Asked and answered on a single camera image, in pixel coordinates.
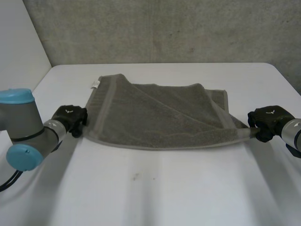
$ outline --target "table surface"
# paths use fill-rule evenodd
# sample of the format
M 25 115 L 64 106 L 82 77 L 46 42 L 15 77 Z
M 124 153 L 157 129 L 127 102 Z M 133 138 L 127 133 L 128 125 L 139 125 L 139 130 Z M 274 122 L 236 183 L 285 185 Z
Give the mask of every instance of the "table surface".
M 301 118 L 301 97 L 269 64 L 60 65 L 34 91 L 43 121 L 84 107 L 99 76 L 225 89 L 229 111 L 280 105 Z M 14 170 L 0 134 L 0 182 Z M 293 226 L 301 224 L 301 160 L 275 137 L 189 151 L 141 151 L 68 136 L 60 149 L 0 193 L 1 226 Z

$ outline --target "black cable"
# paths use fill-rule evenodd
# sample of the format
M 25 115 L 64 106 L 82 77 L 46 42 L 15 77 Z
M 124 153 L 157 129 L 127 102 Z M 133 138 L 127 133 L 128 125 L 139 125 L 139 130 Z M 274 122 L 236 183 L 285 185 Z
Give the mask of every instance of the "black cable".
M 17 175 L 18 172 L 19 172 L 19 171 L 17 170 L 17 171 L 11 176 L 11 178 L 7 180 L 7 182 L 5 182 L 4 184 L 0 185 L 0 189 L 3 188 L 4 186 L 6 186 L 9 182 L 11 182 L 11 181 L 14 179 L 14 177 Z
M 16 171 L 13 176 L 4 184 L 2 184 L 0 186 L 0 192 L 3 192 L 4 190 L 8 189 L 10 186 L 12 186 L 17 180 L 18 178 L 22 175 L 22 171 Z

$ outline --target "gray towel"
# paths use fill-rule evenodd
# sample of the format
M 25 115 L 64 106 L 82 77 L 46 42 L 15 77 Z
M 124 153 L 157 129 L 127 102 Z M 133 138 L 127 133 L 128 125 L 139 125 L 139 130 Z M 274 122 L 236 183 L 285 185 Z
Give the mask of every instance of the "gray towel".
M 225 90 L 132 84 L 99 78 L 87 103 L 85 136 L 117 147 L 166 150 L 232 144 L 257 132 L 229 114 Z

